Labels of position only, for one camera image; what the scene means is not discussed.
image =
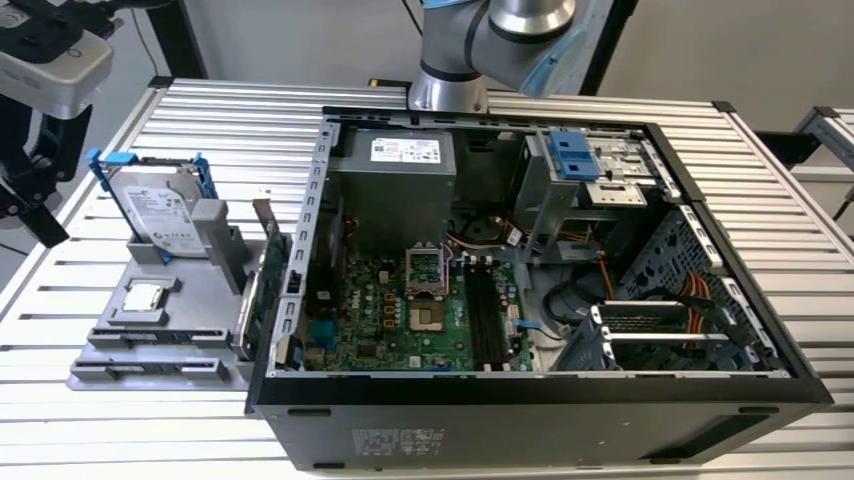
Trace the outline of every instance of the processor chip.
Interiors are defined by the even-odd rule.
[[[124,296],[122,310],[126,312],[154,312],[160,306],[164,292],[163,285],[135,283]]]

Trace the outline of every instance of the white sticker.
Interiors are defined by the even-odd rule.
[[[175,256],[206,255],[182,196],[168,188],[126,187],[124,195],[154,243]]]
[[[439,140],[376,138],[371,142],[371,161],[442,163]]]
[[[510,232],[510,235],[507,235],[507,243],[515,247],[519,245],[521,241],[522,241],[522,232],[517,227],[514,227],[513,231]]]

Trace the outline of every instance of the aluminum table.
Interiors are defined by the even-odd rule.
[[[403,89],[178,80],[151,88],[107,148],[204,152],[230,220],[260,238],[250,200],[294,231],[320,108],[402,109]],[[344,478],[854,478],[854,245],[735,113],[709,102],[491,94],[495,114],[658,123],[699,183],[837,405],[703,466],[336,472]],[[72,239],[36,247],[0,294],[0,478],[286,478],[298,472],[243,393],[74,392],[68,365],[130,254],[128,228],[91,176],[60,213]]]

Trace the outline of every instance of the power supply label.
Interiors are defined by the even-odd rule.
[[[371,142],[372,162],[442,163],[439,140],[376,138]]]

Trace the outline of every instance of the ram slot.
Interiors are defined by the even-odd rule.
[[[493,267],[487,263],[478,262],[466,266],[466,302],[475,368],[501,370],[506,361],[505,334]]]

